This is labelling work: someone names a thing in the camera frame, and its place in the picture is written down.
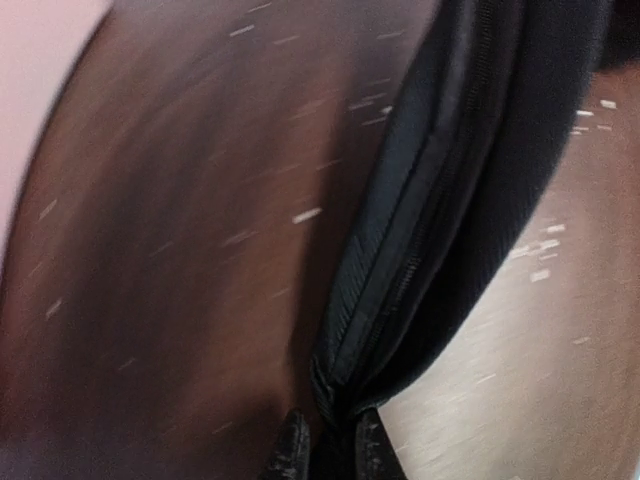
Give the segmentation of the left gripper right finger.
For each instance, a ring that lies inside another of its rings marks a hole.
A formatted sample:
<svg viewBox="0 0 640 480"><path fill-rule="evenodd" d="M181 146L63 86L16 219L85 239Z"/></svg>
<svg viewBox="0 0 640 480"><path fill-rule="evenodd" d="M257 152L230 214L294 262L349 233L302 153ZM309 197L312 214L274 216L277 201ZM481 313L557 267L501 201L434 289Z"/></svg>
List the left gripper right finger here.
<svg viewBox="0 0 640 480"><path fill-rule="evenodd" d="M354 442L356 479L407 480L377 409L359 417Z"/></svg>

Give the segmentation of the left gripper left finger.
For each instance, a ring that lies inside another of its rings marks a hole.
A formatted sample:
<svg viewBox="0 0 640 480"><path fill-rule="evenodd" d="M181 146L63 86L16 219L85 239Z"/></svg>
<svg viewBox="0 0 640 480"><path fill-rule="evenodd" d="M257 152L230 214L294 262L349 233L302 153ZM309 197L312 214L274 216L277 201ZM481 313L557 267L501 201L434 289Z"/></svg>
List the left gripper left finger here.
<svg viewBox="0 0 640 480"><path fill-rule="evenodd" d="M288 412L259 480L307 480L311 453L309 425L298 409Z"/></svg>

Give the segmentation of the black necktie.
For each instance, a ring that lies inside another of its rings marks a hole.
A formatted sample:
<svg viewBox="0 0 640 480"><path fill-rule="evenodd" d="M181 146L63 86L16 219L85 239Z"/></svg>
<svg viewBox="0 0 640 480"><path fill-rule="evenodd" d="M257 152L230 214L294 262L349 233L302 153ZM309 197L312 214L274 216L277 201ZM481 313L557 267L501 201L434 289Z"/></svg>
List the black necktie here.
<svg viewBox="0 0 640 480"><path fill-rule="evenodd" d="M311 362L308 479L356 479L362 413L411 385L554 173L591 76L639 56L635 1L444 1L403 81Z"/></svg>

